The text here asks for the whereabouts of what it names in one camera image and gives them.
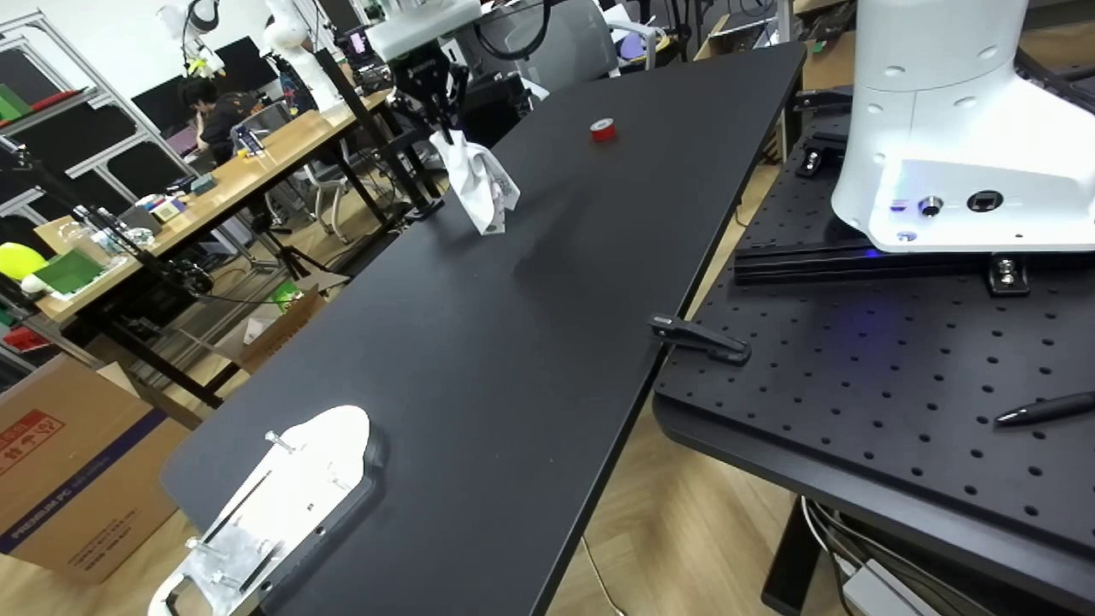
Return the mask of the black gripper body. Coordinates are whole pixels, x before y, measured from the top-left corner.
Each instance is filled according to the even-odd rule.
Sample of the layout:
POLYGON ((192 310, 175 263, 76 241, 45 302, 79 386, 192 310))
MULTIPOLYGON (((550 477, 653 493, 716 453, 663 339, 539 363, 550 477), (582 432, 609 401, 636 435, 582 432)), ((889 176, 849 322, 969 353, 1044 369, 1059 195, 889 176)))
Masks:
POLYGON ((469 68, 456 64, 436 43, 392 59, 390 68, 398 91, 418 101, 432 116, 448 116, 464 101, 469 68))

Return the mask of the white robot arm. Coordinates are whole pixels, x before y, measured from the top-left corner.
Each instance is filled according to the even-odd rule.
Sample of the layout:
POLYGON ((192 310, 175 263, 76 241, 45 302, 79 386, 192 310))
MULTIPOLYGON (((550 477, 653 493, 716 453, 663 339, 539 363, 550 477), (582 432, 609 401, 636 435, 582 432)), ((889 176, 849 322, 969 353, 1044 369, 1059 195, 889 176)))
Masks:
POLYGON ((1027 0, 861 0, 830 213, 883 253, 1092 253, 1095 116, 1028 80, 1027 0))

